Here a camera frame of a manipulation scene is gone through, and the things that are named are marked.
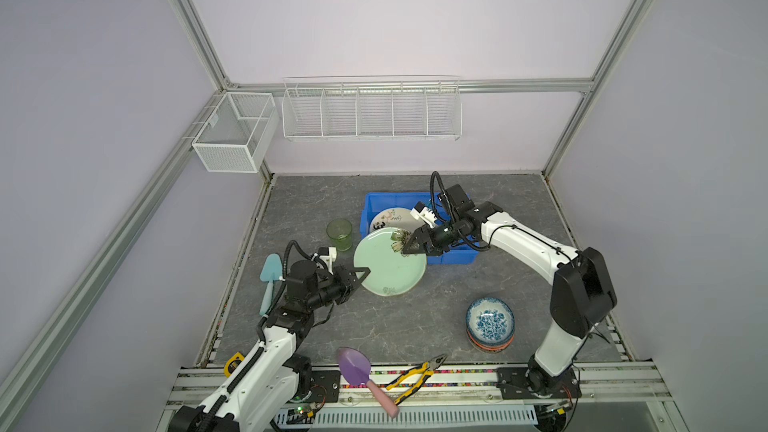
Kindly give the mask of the cream floral plate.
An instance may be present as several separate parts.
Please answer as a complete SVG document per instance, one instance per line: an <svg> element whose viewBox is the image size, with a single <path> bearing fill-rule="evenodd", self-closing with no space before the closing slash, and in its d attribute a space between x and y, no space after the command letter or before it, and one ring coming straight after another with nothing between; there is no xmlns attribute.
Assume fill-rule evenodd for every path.
<svg viewBox="0 0 768 432"><path fill-rule="evenodd" d="M382 228L398 228L407 232L413 232L418 229L423 222L415 219L411 215L411 210L394 207L379 212L369 225L369 232L380 230Z"/></svg>

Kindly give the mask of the mint green plate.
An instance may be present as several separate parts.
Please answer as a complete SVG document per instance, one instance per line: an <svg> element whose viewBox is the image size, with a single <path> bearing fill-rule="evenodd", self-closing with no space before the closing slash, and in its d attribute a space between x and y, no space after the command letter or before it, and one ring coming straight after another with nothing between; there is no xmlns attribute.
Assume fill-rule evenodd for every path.
<svg viewBox="0 0 768 432"><path fill-rule="evenodd" d="M370 275L362 286L371 293L388 297L415 287L427 269L426 255L403 255L398 228L382 228L363 238L354 253L354 267L368 267Z"/></svg>

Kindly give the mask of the blue floral ceramic bowl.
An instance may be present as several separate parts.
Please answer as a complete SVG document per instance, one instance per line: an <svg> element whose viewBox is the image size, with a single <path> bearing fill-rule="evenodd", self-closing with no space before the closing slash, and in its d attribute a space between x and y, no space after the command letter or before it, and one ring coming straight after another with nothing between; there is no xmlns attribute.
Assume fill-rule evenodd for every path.
<svg viewBox="0 0 768 432"><path fill-rule="evenodd" d="M466 312L466 328L488 341L501 341L515 334L515 317L503 301L485 297L472 302Z"/></svg>

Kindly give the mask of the red rimmed bowl underneath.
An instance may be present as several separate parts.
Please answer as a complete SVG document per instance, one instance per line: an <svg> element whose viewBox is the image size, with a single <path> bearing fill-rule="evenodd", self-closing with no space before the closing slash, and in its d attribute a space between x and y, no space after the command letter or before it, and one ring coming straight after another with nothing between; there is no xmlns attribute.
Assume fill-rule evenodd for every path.
<svg viewBox="0 0 768 432"><path fill-rule="evenodd" d="M507 349L514 341L515 335L504 337L501 341L488 341L476 336L471 330L467 330L467 336L474 347L489 353L499 353Z"/></svg>

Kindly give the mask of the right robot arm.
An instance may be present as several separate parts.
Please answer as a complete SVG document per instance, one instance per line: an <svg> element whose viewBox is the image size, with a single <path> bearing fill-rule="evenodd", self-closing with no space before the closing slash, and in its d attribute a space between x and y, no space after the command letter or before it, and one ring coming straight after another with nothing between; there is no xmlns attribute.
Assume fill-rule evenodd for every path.
<svg viewBox="0 0 768 432"><path fill-rule="evenodd" d="M411 210L423 225L395 240L398 251L432 257L457 246L497 248L538 273L551 287L551 324L515 386L540 398L566 389L576 379L576 356L617 305L603 255L550 239L492 202L475 204L461 186L445 187L437 171L429 194L430 206L419 202Z"/></svg>

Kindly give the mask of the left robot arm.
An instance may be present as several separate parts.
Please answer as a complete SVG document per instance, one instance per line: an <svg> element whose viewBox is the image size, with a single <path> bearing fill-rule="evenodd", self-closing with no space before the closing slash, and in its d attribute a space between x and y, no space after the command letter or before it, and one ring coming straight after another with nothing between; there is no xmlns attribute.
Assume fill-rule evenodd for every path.
<svg viewBox="0 0 768 432"><path fill-rule="evenodd" d="M308 254L295 240L267 258L263 270L279 285L267 287L255 345L199 405L178 409L169 431L262 431L287 402L311 393L311 362L297 349L317 324L315 311L348 301L370 274L336 267L336 258L334 247Z"/></svg>

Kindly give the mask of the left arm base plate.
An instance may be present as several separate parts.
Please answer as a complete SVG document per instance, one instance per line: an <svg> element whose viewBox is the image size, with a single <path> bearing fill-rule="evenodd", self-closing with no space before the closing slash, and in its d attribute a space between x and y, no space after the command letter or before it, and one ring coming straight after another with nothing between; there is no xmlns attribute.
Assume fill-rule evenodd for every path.
<svg viewBox="0 0 768 432"><path fill-rule="evenodd" d="M338 369L313 369L299 376L299 388L290 403L336 403L341 391L341 373Z"/></svg>

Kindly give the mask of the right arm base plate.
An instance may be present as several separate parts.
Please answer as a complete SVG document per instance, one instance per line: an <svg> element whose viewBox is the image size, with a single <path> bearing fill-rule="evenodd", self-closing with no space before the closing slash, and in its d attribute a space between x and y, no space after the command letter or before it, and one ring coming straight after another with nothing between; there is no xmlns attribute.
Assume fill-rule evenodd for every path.
<svg viewBox="0 0 768 432"><path fill-rule="evenodd" d="M497 388L504 400L577 399L582 396L573 367L553 377L543 369L528 366L500 367Z"/></svg>

